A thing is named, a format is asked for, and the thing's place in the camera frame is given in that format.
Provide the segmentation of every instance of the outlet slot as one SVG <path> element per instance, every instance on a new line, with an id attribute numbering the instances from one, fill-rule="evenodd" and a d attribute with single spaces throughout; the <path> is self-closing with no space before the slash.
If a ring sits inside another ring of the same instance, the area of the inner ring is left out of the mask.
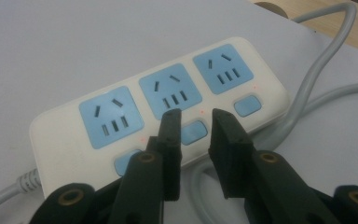
<path id="1" fill-rule="evenodd" d="M 168 110 L 186 110 L 202 101 L 193 80 L 180 63 L 142 77 L 139 85 L 156 119 L 161 119 Z"/>
<path id="2" fill-rule="evenodd" d="M 91 98 L 79 106 L 89 140 L 95 149 L 141 130 L 144 121 L 127 87 Z"/>
<path id="3" fill-rule="evenodd" d="M 229 91 L 251 80 L 254 75 L 240 54 L 227 44 L 193 58 L 214 94 Z"/>

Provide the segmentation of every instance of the blue switch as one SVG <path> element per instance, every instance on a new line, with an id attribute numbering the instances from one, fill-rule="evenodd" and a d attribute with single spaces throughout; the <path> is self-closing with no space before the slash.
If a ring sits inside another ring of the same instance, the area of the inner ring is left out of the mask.
<path id="1" fill-rule="evenodd" d="M 255 96 L 251 95 L 235 103 L 234 108 L 241 117 L 246 117 L 261 109 L 261 104 Z"/>
<path id="2" fill-rule="evenodd" d="M 141 150 L 139 149 L 135 149 L 115 160 L 115 169 L 118 175 L 123 176 L 124 174 L 126 174 L 127 166 L 129 165 L 131 156 L 140 151 Z"/>
<path id="3" fill-rule="evenodd" d="M 205 125 L 197 120 L 182 128 L 182 144 L 188 146 L 197 142 L 208 134 Z"/>

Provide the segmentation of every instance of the wooden surface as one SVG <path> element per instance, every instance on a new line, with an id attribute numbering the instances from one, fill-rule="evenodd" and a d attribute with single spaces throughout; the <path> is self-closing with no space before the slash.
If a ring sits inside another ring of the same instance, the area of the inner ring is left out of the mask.
<path id="1" fill-rule="evenodd" d="M 289 19 L 300 16 L 312 10 L 332 6 L 334 4 L 348 2 L 347 0 L 249 0 L 253 3 L 256 2 L 269 2 L 281 7 Z M 353 25 L 351 33 L 347 39 L 347 44 L 352 45 L 358 48 L 358 4 L 357 6 L 357 16 L 356 22 Z M 336 13 L 334 15 L 329 15 L 314 19 L 311 21 L 306 21 L 303 24 L 309 26 L 309 28 L 314 29 L 320 33 L 324 33 L 329 36 L 334 36 L 343 20 L 344 13 Z"/>

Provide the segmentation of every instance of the cable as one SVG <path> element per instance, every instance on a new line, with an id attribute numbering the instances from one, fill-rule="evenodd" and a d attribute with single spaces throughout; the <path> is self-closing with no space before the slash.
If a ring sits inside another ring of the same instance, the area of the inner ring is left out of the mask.
<path id="1" fill-rule="evenodd" d="M 351 31 L 356 18 L 356 6 L 353 3 L 342 3 L 332 7 L 316 10 L 293 19 L 293 21 L 296 22 L 303 22 L 340 11 L 345 11 L 346 13 L 344 21 L 342 22 L 336 37 L 310 67 L 310 70 L 301 83 L 295 100 L 284 118 L 255 135 L 254 142 L 256 148 L 274 150 L 293 130 L 307 104 L 308 99 L 310 98 L 310 93 L 315 85 L 316 79 L 321 74 L 330 59 L 345 42 L 345 39 Z"/>
<path id="2" fill-rule="evenodd" d="M 257 149 L 274 150 L 293 130 L 296 123 L 302 116 L 305 116 L 319 106 L 324 105 L 327 102 L 335 100 L 339 97 L 358 93 L 358 84 L 350 85 L 330 91 L 327 94 L 324 94 L 321 97 L 311 101 L 307 105 L 316 79 L 321 74 L 322 70 L 331 60 L 331 58 L 337 53 L 339 48 L 345 42 L 349 32 L 351 31 L 354 20 L 356 18 L 356 6 L 353 3 L 338 4 L 332 7 L 327 7 L 307 13 L 303 16 L 293 19 L 295 22 L 303 22 L 340 11 L 345 11 L 346 13 L 344 21 L 342 22 L 336 37 L 310 67 L 308 73 L 301 83 L 295 100 L 293 101 L 289 111 L 284 116 L 284 118 L 254 135 L 253 140 Z M 223 223 L 220 221 L 220 217 L 215 217 L 217 214 L 214 213 L 209 207 L 209 204 L 203 200 L 200 190 L 200 175 L 204 173 L 204 171 L 211 168 L 213 168 L 213 165 L 209 160 L 201 162 L 196 167 L 194 167 L 193 173 L 191 174 L 190 201 L 196 206 L 196 211 L 202 221 L 205 223 Z"/>
<path id="3" fill-rule="evenodd" d="M 16 183 L 0 191 L 0 204 L 18 195 L 29 193 L 41 187 L 39 173 L 36 169 L 17 178 Z"/>

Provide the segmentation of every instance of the extension cord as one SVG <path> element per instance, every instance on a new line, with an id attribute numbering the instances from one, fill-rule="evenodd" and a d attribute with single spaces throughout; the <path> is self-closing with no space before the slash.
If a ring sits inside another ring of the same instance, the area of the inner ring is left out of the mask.
<path id="1" fill-rule="evenodd" d="M 70 183 L 100 189 L 158 134 L 165 111 L 182 109 L 182 166 L 207 154 L 212 110 L 252 133 L 285 113 L 286 89 L 245 39 L 232 37 L 80 97 L 30 128 L 45 197 Z"/>

